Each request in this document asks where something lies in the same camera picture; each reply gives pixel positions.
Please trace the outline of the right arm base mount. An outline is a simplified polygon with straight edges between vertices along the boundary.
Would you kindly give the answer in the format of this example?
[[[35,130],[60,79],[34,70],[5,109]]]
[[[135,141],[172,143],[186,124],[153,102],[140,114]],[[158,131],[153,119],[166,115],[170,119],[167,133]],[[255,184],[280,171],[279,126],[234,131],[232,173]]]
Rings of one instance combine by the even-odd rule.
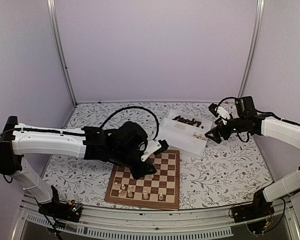
[[[273,220],[275,210],[272,203],[257,205],[250,204],[234,204],[228,211],[230,218],[235,223],[246,223],[246,227],[253,235],[261,235],[267,231]]]

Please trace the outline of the light chess knight piece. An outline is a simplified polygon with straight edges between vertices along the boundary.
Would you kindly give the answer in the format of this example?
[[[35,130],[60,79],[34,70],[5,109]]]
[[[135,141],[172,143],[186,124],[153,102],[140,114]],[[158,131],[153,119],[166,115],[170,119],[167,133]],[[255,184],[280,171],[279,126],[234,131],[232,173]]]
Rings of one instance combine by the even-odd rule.
[[[120,190],[118,191],[118,195],[119,195],[119,196],[123,196],[123,195],[124,195],[124,191],[123,191],[122,189],[120,189]]]

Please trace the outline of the light chess queen piece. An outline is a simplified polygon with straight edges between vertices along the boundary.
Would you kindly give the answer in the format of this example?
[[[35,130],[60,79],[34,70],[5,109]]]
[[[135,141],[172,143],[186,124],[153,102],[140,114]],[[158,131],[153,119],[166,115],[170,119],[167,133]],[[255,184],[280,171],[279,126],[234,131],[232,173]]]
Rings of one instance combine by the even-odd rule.
[[[147,200],[147,199],[149,198],[149,194],[148,194],[148,192],[147,192],[146,190],[144,190],[144,191],[142,192],[142,198],[143,198],[144,200]]]

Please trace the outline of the wooden chess board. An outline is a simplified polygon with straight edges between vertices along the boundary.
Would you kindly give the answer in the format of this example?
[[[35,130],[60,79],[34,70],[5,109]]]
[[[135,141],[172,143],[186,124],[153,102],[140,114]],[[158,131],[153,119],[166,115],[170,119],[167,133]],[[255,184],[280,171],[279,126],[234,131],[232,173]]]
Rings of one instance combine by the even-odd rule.
[[[180,207],[180,151],[166,150],[156,156],[151,155],[150,160],[157,172],[150,179],[146,175],[138,180],[134,179],[130,170],[123,166],[113,166],[105,193],[105,202],[131,207],[150,208],[158,210],[176,211]],[[124,195],[119,196],[119,190],[114,183],[125,185]],[[133,197],[129,198],[129,186],[134,186]],[[143,191],[148,192],[148,199],[143,199]],[[165,195],[160,201],[158,196]]]

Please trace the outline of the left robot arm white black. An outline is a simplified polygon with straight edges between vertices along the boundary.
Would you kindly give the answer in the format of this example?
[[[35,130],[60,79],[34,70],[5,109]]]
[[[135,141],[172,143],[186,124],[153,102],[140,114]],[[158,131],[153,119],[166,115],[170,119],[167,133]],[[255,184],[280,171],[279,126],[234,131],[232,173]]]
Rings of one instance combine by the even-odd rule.
[[[58,191],[39,177],[26,161],[27,154],[109,162],[129,168],[138,179],[156,172],[149,157],[158,154],[162,146],[157,139],[149,140],[144,129],[131,121],[110,130],[91,126],[58,129],[26,125],[10,116],[0,134],[0,174],[19,182],[53,217],[60,217],[65,210]]]

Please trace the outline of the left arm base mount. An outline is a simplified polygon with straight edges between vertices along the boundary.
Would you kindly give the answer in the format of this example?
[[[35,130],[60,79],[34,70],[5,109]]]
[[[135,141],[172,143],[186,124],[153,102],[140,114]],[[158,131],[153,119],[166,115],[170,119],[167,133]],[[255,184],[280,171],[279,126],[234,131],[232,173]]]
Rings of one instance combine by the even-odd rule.
[[[75,202],[75,200],[60,202],[57,189],[54,186],[51,186],[51,189],[51,202],[45,204],[40,203],[38,212],[55,219],[78,223],[82,214],[83,205],[79,202]]]

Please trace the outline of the light chess piece rook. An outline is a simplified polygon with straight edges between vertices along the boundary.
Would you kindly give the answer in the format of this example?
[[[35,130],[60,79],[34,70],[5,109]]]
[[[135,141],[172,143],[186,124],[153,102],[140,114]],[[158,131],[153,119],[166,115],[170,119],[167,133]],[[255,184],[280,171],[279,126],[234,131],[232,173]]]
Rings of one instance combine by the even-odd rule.
[[[127,196],[129,197],[129,198],[132,198],[134,195],[133,195],[133,192],[131,191],[131,190],[128,190],[127,191]]]

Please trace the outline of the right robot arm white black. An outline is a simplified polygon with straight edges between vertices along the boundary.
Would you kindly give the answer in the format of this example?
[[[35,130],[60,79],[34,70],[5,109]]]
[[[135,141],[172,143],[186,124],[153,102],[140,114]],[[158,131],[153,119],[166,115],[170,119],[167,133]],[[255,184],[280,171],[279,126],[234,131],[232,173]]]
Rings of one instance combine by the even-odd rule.
[[[244,96],[234,100],[237,118],[234,118],[220,103],[212,103],[208,109],[217,118],[216,126],[205,136],[221,143],[232,134],[246,133],[273,138],[300,150],[300,124],[280,118],[273,112],[259,111],[255,108],[253,98]],[[259,218],[268,210],[268,203],[300,191],[300,166],[297,170],[280,180],[257,191],[248,213],[252,218]]]

